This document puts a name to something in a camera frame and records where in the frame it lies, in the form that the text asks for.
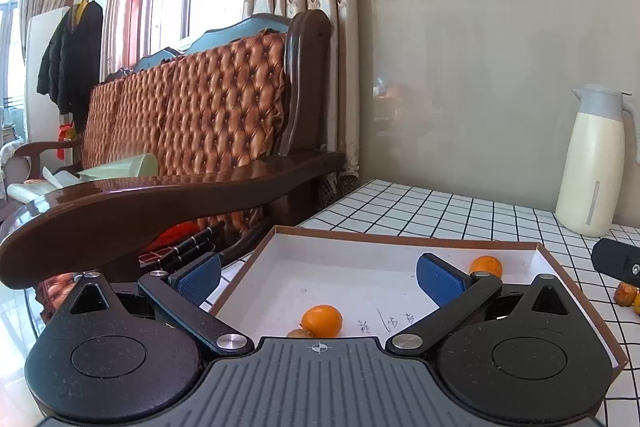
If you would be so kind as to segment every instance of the gray ribbed panel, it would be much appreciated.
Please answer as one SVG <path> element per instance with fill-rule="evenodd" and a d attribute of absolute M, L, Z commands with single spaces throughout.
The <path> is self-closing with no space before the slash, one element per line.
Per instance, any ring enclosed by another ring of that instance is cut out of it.
<path fill-rule="evenodd" d="M 252 355 L 214 363 L 201 386 L 183 402 L 136 425 L 490 427 L 496 424 L 472 416 L 449 400 L 422 362 L 390 357 L 380 351 L 373 339 L 321 342 L 267 339 Z M 592 420 L 574 424 L 597 425 Z M 57 420 L 42 424 L 42 427 L 63 426 Z"/>

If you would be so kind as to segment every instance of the metal screw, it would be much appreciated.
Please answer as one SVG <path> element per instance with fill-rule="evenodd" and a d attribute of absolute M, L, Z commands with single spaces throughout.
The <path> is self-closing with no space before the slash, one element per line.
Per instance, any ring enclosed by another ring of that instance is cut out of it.
<path fill-rule="evenodd" d="M 413 333 L 401 333 L 391 340 L 398 349 L 417 349 L 422 345 L 422 339 Z"/>
<path fill-rule="evenodd" d="M 238 333 L 227 333 L 226 335 L 220 335 L 216 340 L 216 344 L 220 349 L 226 349 L 227 351 L 234 351 L 246 346 L 248 340 L 246 336 L 239 335 Z"/>

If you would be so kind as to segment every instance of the wooden sofa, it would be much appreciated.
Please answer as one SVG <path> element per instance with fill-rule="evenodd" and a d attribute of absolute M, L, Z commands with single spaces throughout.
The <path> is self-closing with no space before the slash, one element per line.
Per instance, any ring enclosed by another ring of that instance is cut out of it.
<path fill-rule="evenodd" d="M 64 144 L 81 145 L 79 167 L 150 152 L 159 176 L 74 185 L 22 207 L 0 227 L 2 283 L 96 268 L 135 280 L 140 249 L 177 223 L 224 219 L 234 239 L 264 216 L 294 224 L 311 214 L 313 180 L 344 161 L 320 151 L 330 33 L 320 10 L 256 15 L 95 87 L 82 141 Z M 17 154 L 37 177 L 39 153 L 59 147 Z"/>

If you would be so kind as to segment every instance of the table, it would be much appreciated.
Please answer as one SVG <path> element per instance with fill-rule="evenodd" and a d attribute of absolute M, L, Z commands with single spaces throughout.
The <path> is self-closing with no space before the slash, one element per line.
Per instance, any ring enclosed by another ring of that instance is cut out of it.
<path fill-rule="evenodd" d="M 628 353 L 629 366 L 607 393 L 597 418 L 607 427 L 640 426 L 640 316 L 613 304 L 618 281 L 593 269 L 597 238 L 562 227 L 546 210 L 478 200 L 373 180 L 311 217 L 300 227 L 442 239 L 540 241 L 593 303 Z M 607 237 L 640 247 L 640 229 L 612 225 Z M 201 308 L 208 311 L 247 256 L 226 267 L 220 286 Z"/>

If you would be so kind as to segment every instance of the wooden armrest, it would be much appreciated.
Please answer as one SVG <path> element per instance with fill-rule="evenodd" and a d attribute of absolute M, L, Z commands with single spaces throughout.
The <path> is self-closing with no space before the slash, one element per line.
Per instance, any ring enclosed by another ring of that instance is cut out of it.
<path fill-rule="evenodd" d="M 303 152 L 213 174 L 118 178 L 50 192 L 0 227 L 0 280 L 32 286 L 91 270 L 139 250 L 190 219 L 269 203 L 344 163 L 344 154 Z"/>
<path fill-rule="evenodd" d="M 82 138 L 74 138 L 63 142 L 30 142 L 20 145 L 15 150 L 14 156 L 24 156 L 30 158 L 31 169 L 29 171 L 28 180 L 40 177 L 40 153 L 52 149 L 72 149 L 82 145 Z"/>

